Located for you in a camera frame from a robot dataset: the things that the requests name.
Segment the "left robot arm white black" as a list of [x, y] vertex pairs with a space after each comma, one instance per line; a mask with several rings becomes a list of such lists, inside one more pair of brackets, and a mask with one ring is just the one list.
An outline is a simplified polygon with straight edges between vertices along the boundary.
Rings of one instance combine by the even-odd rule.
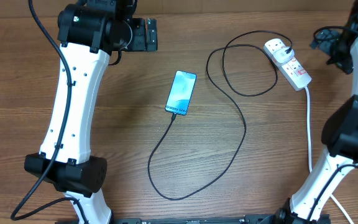
[[58, 15], [52, 45], [60, 74], [52, 117], [37, 153], [24, 168], [71, 202], [78, 223], [113, 223], [102, 186], [107, 161], [91, 155], [90, 132], [99, 86], [111, 55], [158, 49], [155, 19], [134, 17], [136, 1], [78, 1]]

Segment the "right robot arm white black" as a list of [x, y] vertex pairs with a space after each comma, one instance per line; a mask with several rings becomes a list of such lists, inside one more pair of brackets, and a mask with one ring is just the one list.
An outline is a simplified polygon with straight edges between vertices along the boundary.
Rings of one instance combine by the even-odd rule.
[[346, 25], [317, 29], [310, 46], [329, 56], [327, 64], [352, 75], [352, 95], [326, 121], [323, 152], [304, 184], [262, 223], [330, 223], [329, 216], [321, 213], [325, 203], [341, 180], [358, 169], [358, 1]]

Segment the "Galaxy S24+ smartphone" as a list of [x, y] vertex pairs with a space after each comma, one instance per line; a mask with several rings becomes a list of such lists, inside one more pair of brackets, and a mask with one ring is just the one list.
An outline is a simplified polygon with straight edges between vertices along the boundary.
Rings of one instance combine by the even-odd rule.
[[165, 111], [185, 116], [191, 101], [197, 75], [178, 70], [174, 76]]

